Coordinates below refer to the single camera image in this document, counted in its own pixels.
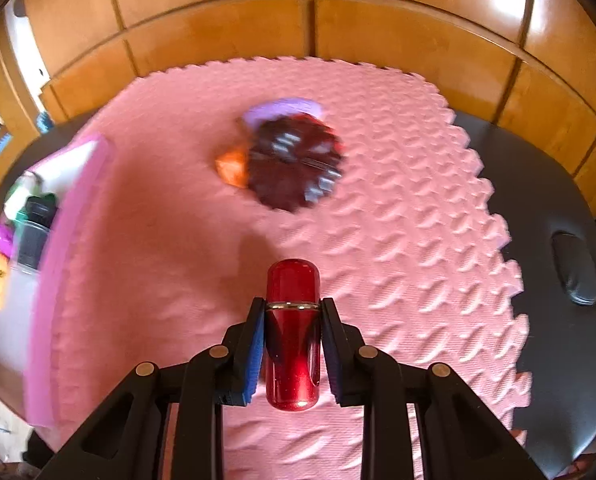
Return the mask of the red metallic capsule tube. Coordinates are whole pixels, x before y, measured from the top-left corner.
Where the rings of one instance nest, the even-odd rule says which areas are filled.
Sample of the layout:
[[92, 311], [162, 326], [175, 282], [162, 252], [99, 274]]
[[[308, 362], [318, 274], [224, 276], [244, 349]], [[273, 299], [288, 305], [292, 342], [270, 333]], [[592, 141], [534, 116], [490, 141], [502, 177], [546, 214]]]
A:
[[273, 408], [303, 412], [319, 400], [322, 312], [319, 270], [285, 259], [267, 272], [265, 388]]

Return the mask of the black-lid clear jar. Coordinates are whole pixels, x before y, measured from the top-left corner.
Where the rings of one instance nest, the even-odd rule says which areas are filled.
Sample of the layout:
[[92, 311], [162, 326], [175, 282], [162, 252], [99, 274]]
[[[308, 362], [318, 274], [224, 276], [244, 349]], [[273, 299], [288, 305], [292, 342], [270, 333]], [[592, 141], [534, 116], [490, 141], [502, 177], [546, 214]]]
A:
[[14, 258], [19, 266], [37, 271], [40, 267], [43, 250], [48, 240], [50, 228], [23, 221], [17, 222], [14, 234]]

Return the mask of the magenta perforated silicone cap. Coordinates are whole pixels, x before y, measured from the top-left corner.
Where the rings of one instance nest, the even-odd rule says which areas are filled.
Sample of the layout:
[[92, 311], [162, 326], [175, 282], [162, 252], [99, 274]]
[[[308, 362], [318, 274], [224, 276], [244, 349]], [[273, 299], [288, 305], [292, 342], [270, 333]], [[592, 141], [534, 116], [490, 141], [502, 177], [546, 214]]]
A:
[[13, 248], [13, 229], [6, 223], [0, 223], [0, 252], [10, 258]]

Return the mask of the teal plastic spool toy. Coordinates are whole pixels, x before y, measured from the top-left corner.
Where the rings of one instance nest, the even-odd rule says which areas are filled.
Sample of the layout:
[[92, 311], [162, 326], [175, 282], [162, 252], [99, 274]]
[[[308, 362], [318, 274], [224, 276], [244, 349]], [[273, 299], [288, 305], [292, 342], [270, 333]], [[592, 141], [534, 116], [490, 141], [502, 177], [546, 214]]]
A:
[[29, 221], [49, 228], [58, 211], [58, 200], [54, 193], [32, 195], [18, 211], [16, 221]]

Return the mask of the white green plastic device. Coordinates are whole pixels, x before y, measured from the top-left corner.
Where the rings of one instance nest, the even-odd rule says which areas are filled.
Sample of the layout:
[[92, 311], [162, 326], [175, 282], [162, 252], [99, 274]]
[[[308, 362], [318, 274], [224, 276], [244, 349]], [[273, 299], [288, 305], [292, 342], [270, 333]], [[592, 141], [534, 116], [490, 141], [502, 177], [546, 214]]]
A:
[[31, 196], [42, 192], [43, 179], [33, 171], [25, 171], [9, 189], [4, 200], [4, 215], [9, 221], [17, 218], [18, 212]]

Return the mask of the orange cube chain toy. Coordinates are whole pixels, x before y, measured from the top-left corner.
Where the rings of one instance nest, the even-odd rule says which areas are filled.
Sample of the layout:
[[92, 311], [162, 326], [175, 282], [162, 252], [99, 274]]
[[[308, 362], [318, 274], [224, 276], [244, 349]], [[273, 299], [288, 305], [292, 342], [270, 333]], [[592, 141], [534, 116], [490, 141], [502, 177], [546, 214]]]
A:
[[220, 154], [214, 160], [220, 179], [234, 188], [247, 188], [249, 183], [249, 150], [247, 146], [236, 146]]

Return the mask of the dark brown shell dish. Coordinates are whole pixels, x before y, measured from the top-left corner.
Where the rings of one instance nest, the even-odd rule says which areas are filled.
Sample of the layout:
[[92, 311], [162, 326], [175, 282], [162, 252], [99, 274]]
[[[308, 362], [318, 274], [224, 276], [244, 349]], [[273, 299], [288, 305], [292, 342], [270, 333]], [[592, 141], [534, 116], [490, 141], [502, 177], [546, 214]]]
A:
[[334, 192], [342, 177], [342, 143], [308, 114], [263, 122], [248, 153], [248, 188], [271, 209], [311, 208]]

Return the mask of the lilac egg-shaped case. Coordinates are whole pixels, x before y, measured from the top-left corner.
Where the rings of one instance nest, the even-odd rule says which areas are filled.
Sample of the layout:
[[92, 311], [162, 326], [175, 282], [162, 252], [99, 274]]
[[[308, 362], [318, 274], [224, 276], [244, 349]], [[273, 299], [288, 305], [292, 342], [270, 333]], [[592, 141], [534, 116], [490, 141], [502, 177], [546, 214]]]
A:
[[255, 130], [263, 122], [300, 114], [307, 114], [317, 120], [323, 120], [325, 117], [324, 109], [318, 102], [302, 98], [284, 98], [250, 107], [241, 116], [241, 121], [248, 129]]

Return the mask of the pink white tray box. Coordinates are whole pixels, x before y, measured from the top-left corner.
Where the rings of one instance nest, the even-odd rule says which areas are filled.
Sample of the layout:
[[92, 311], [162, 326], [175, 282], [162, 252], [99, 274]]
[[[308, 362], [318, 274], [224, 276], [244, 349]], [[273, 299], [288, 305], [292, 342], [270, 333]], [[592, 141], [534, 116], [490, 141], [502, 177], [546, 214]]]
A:
[[76, 232], [92, 203], [112, 145], [100, 134], [75, 141], [30, 168], [56, 195], [57, 216], [49, 228], [38, 267], [13, 261], [2, 282], [0, 307], [0, 398], [30, 425], [57, 425], [52, 375], [52, 329], [61, 310], [60, 292]]

